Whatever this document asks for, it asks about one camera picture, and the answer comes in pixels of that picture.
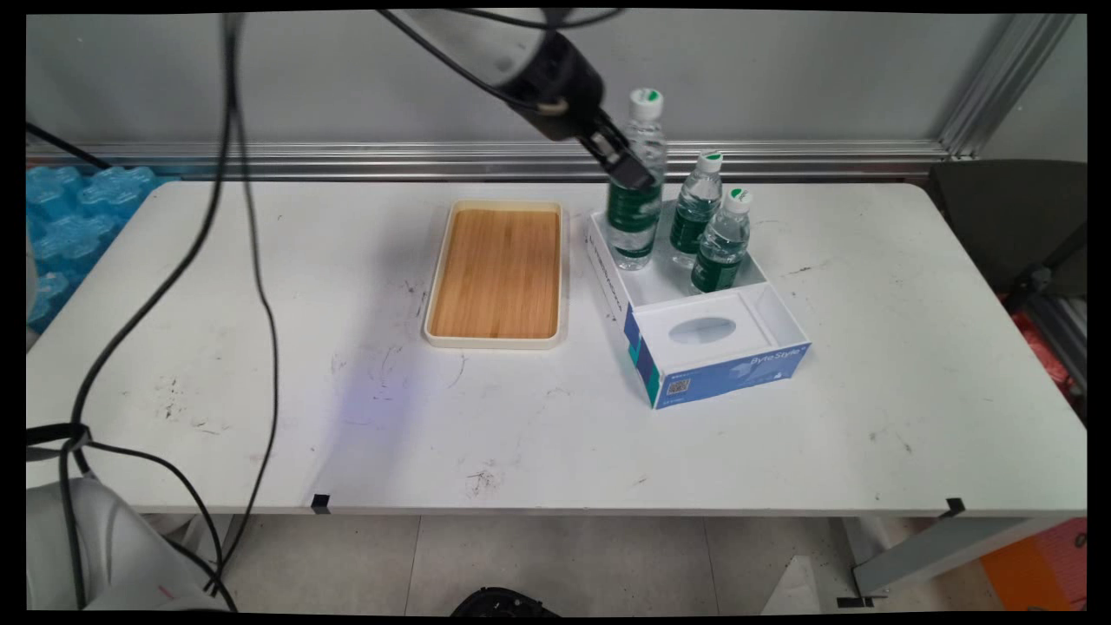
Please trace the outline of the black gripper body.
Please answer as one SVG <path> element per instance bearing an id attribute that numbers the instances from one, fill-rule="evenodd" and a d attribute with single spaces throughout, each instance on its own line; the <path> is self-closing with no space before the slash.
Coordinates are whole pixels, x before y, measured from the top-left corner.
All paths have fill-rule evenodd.
<path id="1" fill-rule="evenodd" d="M 496 88 L 547 139 L 594 147 L 592 139 L 603 124 L 603 81 L 562 33 L 546 31 L 530 60 Z"/>

